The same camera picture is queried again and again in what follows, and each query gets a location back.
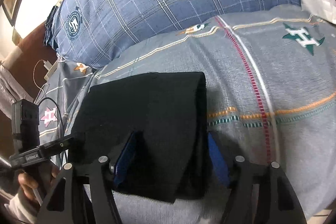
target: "silver screw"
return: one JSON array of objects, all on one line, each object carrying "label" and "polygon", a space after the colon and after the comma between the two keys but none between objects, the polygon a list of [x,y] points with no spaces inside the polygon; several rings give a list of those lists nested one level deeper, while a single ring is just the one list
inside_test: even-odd
[{"label": "silver screw", "polygon": [[72,168],[72,164],[71,163],[67,163],[67,164],[64,164],[63,167],[64,167],[65,170],[69,170],[69,169]]},{"label": "silver screw", "polygon": [[280,164],[277,163],[276,161],[273,161],[273,162],[271,163],[271,165],[272,165],[272,167],[275,168],[275,169],[278,169],[278,168],[280,167]]},{"label": "silver screw", "polygon": [[98,161],[99,162],[105,162],[105,161],[107,161],[107,157],[106,156],[101,156],[99,159],[98,159]]},{"label": "silver screw", "polygon": [[245,158],[243,156],[236,156],[236,161],[238,161],[238,162],[244,162]]}]

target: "label on black device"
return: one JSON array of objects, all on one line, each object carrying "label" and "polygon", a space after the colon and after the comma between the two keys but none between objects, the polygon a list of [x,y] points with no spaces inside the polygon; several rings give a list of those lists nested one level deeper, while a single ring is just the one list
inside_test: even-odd
[{"label": "label on black device", "polygon": [[38,154],[38,152],[35,152],[32,154],[26,155],[25,157],[26,157],[27,162],[31,162],[34,160],[38,160],[40,158],[40,155]]}]

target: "folded black cloth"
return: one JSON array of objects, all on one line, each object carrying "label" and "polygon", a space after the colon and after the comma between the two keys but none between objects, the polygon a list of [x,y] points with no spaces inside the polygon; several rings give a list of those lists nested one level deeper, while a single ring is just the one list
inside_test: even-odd
[{"label": "folded black cloth", "polygon": [[202,72],[146,73],[93,86],[72,129],[85,144],[69,159],[89,164],[141,132],[116,190],[166,202],[201,198],[209,175],[206,106]]}]

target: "circular logo on pillow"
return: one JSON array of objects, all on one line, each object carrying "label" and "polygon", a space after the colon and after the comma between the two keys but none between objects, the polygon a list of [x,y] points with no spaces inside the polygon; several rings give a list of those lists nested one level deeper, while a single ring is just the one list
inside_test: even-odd
[{"label": "circular logo on pillow", "polygon": [[77,37],[82,23],[82,11],[79,7],[76,7],[75,11],[71,12],[67,20],[68,34],[70,40],[73,40]]}]

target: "hand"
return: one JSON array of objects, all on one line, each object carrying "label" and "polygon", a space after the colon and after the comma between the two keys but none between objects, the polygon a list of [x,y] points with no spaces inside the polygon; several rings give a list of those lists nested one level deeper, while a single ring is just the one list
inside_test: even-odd
[{"label": "hand", "polygon": [[[56,178],[56,176],[59,173],[59,169],[58,167],[53,164],[52,162],[50,162],[51,164],[51,175],[53,176],[53,178]],[[18,180],[19,180],[19,184],[22,187],[25,196],[30,200],[33,201],[35,203],[37,203],[37,199],[34,195],[33,189],[36,189],[39,185],[36,182],[35,179],[33,179],[29,174],[27,173],[21,173],[18,176]]]}]

